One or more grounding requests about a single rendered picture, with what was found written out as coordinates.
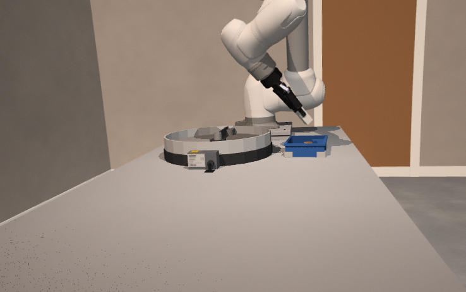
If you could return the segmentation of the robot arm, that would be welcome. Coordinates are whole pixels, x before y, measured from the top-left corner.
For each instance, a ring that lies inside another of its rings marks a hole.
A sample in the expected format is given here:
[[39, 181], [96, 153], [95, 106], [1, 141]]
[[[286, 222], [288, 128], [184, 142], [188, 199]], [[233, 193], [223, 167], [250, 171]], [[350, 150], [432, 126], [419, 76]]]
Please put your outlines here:
[[281, 82], [291, 88], [305, 111], [324, 102], [325, 84], [309, 66], [308, 0], [264, 0], [253, 21], [233, 19], [220, 35], [230, 55], [250, 73], [244, 87], [245, 119], [235, 126], [277, 129], [275, 113], [293, 111], [272, 87], [260, 83], [276, 67], [266, 51], [285, 37], [287, 69]]

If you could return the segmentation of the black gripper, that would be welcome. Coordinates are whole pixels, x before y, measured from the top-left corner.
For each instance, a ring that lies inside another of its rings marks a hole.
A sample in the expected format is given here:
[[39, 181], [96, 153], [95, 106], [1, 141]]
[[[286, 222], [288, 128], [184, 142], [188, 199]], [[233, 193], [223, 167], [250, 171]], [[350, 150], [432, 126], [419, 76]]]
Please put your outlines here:
[[272, 87], [272, 91], [274, 91], [275, 94], [277, 93], [280, 99], [298, 115], [298, 117], [302, 120], [302, 122], [305, 125], [310, 124], [310, 122], [312, 122], [313, 119], [304, 110], [302, 104], [295, 96], [291, 88], [289, 86], [287, 87], [284, 82], [282, 83], [280, 81], [281, 77], [282, 73], [279, 71], [278, 68], [275, 67], [274, 71], [264, 80], [260, 80], [260, 82], [265, 88]]

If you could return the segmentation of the blue plastic crate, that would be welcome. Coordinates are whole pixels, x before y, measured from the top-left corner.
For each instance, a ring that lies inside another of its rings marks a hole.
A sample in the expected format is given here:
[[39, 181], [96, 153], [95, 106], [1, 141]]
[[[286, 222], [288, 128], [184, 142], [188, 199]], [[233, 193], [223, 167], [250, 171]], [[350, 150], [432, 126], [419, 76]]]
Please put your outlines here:
[[[328, 135], [290, 136], [284, 143], [285, 157], [326, 157]], [[304, 143], [312, 142], [312, 143]]]

